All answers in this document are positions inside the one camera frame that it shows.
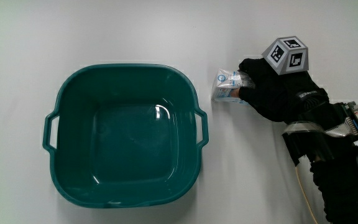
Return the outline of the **person's right hand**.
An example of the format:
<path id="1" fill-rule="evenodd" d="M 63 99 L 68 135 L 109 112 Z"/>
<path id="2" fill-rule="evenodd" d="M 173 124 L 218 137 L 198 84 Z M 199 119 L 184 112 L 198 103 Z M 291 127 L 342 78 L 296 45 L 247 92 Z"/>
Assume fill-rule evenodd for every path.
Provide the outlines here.
<path id="1" fill-rule="evenodd" d="M 308 47 L 296 36 L 277 38 L 261 58 L 244 59 L 239 70 L 255 87 L 241 87 L 235 96 L 271 121 L 296 121 L 299 114 L 329 101 L 310 77 Z"/>

